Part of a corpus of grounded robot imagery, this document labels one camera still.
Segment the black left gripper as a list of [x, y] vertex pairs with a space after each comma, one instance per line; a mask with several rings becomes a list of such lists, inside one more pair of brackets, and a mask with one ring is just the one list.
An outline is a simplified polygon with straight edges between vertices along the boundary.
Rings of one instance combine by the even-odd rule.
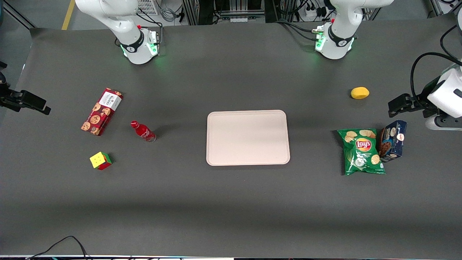
[[413, 98], [404, 93], [397, 97], [397, 101], [388, 102], [388, 117], [395, 117], [398, 114], [409, 112], [412, 105], [417, 111], [422, 110], [423, 117], [435, 115], [435, 105], [429, 102], [426, 96], [417, 95]]

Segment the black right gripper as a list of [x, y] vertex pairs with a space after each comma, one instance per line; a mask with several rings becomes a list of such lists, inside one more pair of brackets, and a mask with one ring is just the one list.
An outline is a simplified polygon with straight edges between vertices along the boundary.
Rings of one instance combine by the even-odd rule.
[[20, 112], [22, 108], [28, 108], [49, 115], [51, 108], [46, 106], [46, 100], [28, 91], [18, 92], [15, 90], [1, 90], [0, 106], [14, 109]]

